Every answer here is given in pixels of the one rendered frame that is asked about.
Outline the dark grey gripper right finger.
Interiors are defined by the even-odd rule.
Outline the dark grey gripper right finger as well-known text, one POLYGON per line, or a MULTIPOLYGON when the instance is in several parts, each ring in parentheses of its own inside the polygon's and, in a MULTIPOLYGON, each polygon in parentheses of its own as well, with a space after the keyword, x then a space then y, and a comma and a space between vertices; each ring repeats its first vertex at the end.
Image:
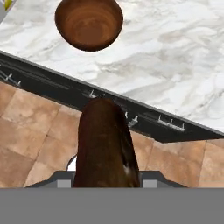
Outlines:
POLYGON ((142 188, 186 188, 185 185, 167 179, 160 171, 140 171, 140 186, 142 188))

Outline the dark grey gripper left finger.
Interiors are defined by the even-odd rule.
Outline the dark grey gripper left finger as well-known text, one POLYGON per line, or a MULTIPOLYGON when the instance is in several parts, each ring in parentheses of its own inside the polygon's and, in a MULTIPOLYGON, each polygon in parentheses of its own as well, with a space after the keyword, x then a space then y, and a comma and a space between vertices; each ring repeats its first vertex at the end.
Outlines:
POLYGON ((28 185, 28 188, 71 188, 74 183, 74 171, 56 171, 50 178, 28 185))

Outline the dark counter cabinet fronts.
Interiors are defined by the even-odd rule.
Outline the dark counter cabinet fronts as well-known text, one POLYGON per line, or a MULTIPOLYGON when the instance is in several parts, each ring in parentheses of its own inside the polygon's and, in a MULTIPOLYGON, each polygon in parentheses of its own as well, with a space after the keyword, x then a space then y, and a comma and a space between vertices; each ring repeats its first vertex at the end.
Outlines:
POLYGON ((21 86, 17 87, 73 109, 83 110, 90 101, 88 95, 92 90, 97 96, 106 97, 117 103, 129 117, 138 116, 138 123, 131 130, 151 137, 160 143, 175 143, 196 140, 224 139, 224 132, 208 128, 180 116, 165 112, 97 87, 85 81, 69 77, 25 59, 0 51, 0 69, 21 75, 21 86), (158 117, 177 126, 185 124, 185 131, 177 131, 158 122, 158 117))

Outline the brown wooden bowl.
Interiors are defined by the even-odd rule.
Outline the brown wooden bowl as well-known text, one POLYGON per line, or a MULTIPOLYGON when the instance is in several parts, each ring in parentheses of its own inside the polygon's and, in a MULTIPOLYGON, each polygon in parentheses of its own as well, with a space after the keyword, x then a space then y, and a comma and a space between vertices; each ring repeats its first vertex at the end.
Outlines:
POLYGON ((116 0, 61 0, 54 21, 61 37, 85 52, 97 52, 115 42, 123 28, 116 0))

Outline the grey sink basin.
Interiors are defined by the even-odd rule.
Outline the grey sink basin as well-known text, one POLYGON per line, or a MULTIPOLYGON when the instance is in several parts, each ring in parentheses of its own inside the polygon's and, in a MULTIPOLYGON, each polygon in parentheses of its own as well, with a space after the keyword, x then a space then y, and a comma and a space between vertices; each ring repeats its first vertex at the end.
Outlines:
POLYGON ((12 7, 15 4, 16 1, 17 0, 12 0, 10 8, 8 10, 5 10, 5 8, 4 8, 4 0, 0 0, 0 24, 3 22, 4 18, 6 17, 8 12, 12 9, 12 7))

